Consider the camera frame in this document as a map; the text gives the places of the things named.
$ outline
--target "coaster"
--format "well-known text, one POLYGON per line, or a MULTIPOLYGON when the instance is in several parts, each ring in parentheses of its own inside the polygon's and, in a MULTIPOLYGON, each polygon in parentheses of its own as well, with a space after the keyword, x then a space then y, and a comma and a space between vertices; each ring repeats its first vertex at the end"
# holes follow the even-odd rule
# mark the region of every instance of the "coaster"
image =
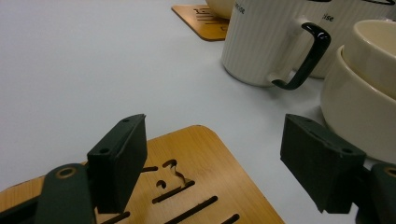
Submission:
MULTIPOLYGON (((0 192, 0 212, 41 191, 44 177, 0 192)), ((148 141, 125 212, 97 223, 284 223, 210 129, 194 125, 148 141)))
POLYGON ((230 21, 216 17, 207 5, 179 5, 172 10, 203 40, 225 40, 230 21))

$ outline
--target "table surface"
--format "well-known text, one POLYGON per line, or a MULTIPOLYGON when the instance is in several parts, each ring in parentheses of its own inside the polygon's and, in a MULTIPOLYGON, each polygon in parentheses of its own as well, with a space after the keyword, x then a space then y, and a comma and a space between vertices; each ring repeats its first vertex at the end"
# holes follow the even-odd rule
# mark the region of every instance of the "table surface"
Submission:
POLYGON ((86 153, 120 120, 147 115, 148 139, 201 124, 233 153, 286 223, 321 214, 280 160, 285 114, 322 122, 322 80, 257 88, 224 70, 223 41, 172 10, 205 0, 0 2, 0 190, 86 153))

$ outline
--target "black mug handle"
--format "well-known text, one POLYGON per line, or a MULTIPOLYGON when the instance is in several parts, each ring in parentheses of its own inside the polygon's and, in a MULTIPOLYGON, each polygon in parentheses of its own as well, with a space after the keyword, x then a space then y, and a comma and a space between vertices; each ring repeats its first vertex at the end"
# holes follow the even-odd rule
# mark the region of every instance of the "black mug handle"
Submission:
POLYGON ((284 90, 295 90, 305 82, 332 41, 329 33, 313 22, 303 23, 302 28, 314 37, 314 44, 306 55, 304 62, 301 64, 300 68, 289 83, 280 79, 272 81, 274 85, 284 90))

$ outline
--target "white mug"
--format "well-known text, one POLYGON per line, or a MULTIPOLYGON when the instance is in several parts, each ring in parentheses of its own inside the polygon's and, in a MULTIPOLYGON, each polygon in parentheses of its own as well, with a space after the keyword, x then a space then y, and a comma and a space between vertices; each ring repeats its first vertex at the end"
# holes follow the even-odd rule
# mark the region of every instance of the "white mug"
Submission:
POLYGON ((236 0, 221 56, 225 69, 250 85, 298 88, 330 44, 328 33, 311 22, 320 20, 330 1, 236 0), (315 42, 287 82, 295 63, 290 53, 303 31, 315 42))
MULTIPOLYGON (((311 77, 326 77, 337 49, 345 44, 356 22, 385 20, 394 4, 393 0, 332 0, 332 4, 318 24, 332 36, 332 43, 312 71, 311 77)), ((301 50, 302 55, 308 51, 308 47, 301 50)), ((298 61, 294 67, 298 67, 301 62, 301 60, 298 61)))
POLYGON ((388 21, 396 21, 396 7, 392 7, 386 18, 388 21))

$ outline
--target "white bowl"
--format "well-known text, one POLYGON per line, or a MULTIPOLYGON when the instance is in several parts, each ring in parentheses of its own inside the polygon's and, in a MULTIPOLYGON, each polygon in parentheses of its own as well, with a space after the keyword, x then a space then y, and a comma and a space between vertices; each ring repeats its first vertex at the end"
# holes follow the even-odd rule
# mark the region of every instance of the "white bowl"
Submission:
POLYGON ((326 123, 369 157, 396 163, 396 101, 356 75, 343 59, 343 48, 323 83, 326 123))
POLYGON ((370 85, 396 99, 396 22, 359 21, 344 45, 346 64, 370 85))
POLYGON ((211 11, 218 17, 230 19, 235 0, 206 0, 211 11))

